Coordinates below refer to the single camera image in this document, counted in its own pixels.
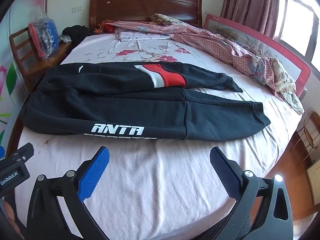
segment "window frame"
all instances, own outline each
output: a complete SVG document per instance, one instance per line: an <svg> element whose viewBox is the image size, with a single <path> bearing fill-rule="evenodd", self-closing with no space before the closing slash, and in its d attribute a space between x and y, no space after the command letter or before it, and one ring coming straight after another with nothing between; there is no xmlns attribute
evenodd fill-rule
<svg viewBox="0 0 320 240"><path fill-rule="evenodd" d="M310 10L311 12L313 12L313 25L312 25L312 32L311 32L311 36L310 36L310 40L309 40L309 44L308 44L308 48L306 51L306 55L303 56L300 52L298 52L294 47L290 46L288 43L286 43L285 41L281 40L281 35L283 32L283 28L284 28L284 21L285 21L285 17L287 14L287 5L288 5L288 0L285 0L285 4L284 4L284 15L283 15L283 20L281 23L281 28L280 28L280 32L279 32L279 36L275 36L275 40L277 42L279 42L281 45L285 46L287 49L289 49L290 51L292 51L294 54L296 54L299 58L301 58L305 63L307 63L311 69L311 71L317 76L317 78L320 80L320 70L318 70L312 63L312 58L313 55L315 53L315 49L316 49L316 44L317 44L317 38L318 38L318 29L319 29L319 18L316 15L315 11L312 9L311 6L305 4L304 2L302 2L301 0L293 0L297 3L300 3L302 6L306 7L308 10Z"/></svg>

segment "window pane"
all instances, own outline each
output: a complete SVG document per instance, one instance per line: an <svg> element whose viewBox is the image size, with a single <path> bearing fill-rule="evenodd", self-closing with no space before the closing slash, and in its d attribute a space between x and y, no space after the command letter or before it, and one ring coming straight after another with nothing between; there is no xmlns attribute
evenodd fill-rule
<svg viewBox="0 0 320 240"><path fill-rule="evenodd" d="M276 33L275 33L276 37L278 37L279 33L280 33L282 20L283 20L283 14L284 14L284 5L285 5L285 0L280 0L278 21L277 21L277 27L276 27Z"/></svg>
<svg viewBox="0 0 320 240"><path fill-rule="evenodd" d="M317 37L317 44L316 44L316 49L315 53L313 54L313 58L311 60L311 63L313 66L317 68L317 70L320 71L320 34L318 32L318 37Z"/></svg>
<svg viewBox="0 0 320 240"><path fill-rule="evenodd" d="M313 12L293 0L288 0L281 40L306 55L313 26Z"/></svg>

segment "silver bolt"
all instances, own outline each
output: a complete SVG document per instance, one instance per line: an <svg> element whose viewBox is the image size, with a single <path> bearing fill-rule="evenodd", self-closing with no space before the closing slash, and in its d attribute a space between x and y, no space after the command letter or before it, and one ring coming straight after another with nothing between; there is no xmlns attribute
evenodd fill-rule
<svg viewBox="0 0 320 240"><path fill-rule="evenodd" d="M68 171L67 172L67 177L71 178L75 175L75 171Z"/></svg>
<svg viewBox="0 0 320 240"><path fill-rule="evenodd" d="M278 182L281 182L281 181L283 181L283 178L277 174L277 175L275 175L275 180Z"/></svg>
<svg viewBox="0 0 320 240"><path fill-rule="evenodd" d="M249 178L253 177L253 172L252 171L245 171L244 174Z"/></svg>
<svg viewBox="0 0 320 240"><path fill-rule="evenodd" d="M37 178L37 180L38 180L38 181L44 180L44 175L39 175L38 178Z"/></svg>

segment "bed sheet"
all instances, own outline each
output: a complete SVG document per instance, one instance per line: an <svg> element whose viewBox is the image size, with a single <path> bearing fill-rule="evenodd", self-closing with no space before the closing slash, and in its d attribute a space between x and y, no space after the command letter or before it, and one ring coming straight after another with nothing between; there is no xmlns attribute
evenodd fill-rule
<svg viewBox="0 0 320 240"><path fill-rule="evenodd" d="M301 116L268 88L206 52L171 40L119 42L114 34L106 34L87 37L63 63L161 60L226 73L243 93L196 90L262 102L271 124L254 136L225 143L54 136L24 128L19 147L31 142L35 148L26 163L30 179L15 189L17 215L24 225L36 177L59 177L76 170L102 145L110 150L110 163L84 203L110 239L192 239L225 217L235 201L228 197L210 164L214 146L259 177L276 164ZM79 235L63 199L59 201L71 231Z"/></svg>

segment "curtain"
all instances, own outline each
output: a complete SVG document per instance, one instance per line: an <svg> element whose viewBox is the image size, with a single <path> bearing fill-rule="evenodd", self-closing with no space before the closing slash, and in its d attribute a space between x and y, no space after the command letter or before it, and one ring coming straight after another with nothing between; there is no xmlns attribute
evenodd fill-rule
<svg viewBox="0 0 320 240"><path fill-rule="evenodd" d="M221 17L273 38L278 12L279 0L224 0Z"/></svg>

